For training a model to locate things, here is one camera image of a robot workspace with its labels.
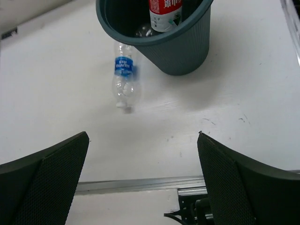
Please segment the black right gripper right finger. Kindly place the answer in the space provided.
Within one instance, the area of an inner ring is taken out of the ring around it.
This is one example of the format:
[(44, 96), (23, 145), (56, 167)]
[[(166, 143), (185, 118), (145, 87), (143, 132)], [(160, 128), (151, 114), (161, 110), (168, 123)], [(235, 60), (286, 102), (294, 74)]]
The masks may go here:
[(197, 140), (217, 225), (298, 225), (300, 175), (238, 153), (203, 132)]

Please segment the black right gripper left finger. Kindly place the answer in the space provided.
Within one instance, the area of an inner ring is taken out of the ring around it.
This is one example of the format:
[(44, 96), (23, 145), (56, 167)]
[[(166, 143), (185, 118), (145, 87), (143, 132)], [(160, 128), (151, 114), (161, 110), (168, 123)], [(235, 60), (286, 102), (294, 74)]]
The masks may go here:
[(52, 147), (1, 164), (2, 225), (63, 225), (90, 140), (80, 132)]

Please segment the blue label crushed bottle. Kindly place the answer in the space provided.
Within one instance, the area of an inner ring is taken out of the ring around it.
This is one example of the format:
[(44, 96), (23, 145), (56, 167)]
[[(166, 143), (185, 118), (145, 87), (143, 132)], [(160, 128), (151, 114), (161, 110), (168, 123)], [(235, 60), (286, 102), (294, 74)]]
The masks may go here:
[(112, 93), (116, 107), (132, 113), (141, 96), (139, 52), (131, 45), (116, 42), (114, 53)]

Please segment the dark label plastic bottle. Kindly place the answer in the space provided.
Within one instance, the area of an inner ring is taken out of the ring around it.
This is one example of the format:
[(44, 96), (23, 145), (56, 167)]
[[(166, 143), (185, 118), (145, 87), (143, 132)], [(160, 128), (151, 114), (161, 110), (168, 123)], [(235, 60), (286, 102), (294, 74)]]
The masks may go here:
[(139, 28), (135, 31), (134, 36), (136, 38), (146, 38), (152, 37), (156, 34), (156, 32), (152, 29), (150, 23), (145, 23), (139, 26)]

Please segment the red label plastic bottle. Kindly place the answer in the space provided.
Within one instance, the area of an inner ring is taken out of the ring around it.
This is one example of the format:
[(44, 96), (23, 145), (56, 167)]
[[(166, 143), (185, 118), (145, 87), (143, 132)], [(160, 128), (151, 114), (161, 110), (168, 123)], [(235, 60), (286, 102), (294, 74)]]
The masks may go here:
[(182, 0), (149, 0), (150, 23), (153, 30), (165, 33), (182, 21)]

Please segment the dark green plastic bin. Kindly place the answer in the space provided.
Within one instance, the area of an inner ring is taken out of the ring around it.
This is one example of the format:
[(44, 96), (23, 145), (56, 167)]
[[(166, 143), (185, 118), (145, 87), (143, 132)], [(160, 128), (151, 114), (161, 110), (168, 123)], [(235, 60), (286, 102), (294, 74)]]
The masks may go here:
[(137, 37), (150, 22), (147, 0), (97, 0), (97, 18), (114, 40), (134, 46), (168, 75), (186, 75), (200, 67), (210, 47), (211, 0), (191, 1), (190, 13), (178, 27), (152, 37)]

